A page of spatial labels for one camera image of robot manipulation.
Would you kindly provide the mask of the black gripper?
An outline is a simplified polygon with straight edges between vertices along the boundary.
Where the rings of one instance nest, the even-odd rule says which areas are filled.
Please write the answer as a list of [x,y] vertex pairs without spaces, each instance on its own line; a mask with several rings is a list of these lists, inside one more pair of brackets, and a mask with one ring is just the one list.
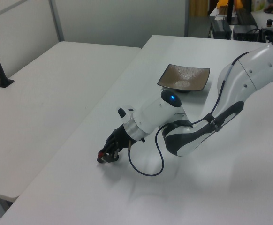
[[104,147],[98,152],[97,161],[99,163],[117,161],[119,159],[119,151],[128,148],[129,141],[131,145],[137,142],[127,134],[124,125],[119,126],[114,133],[108,137]]

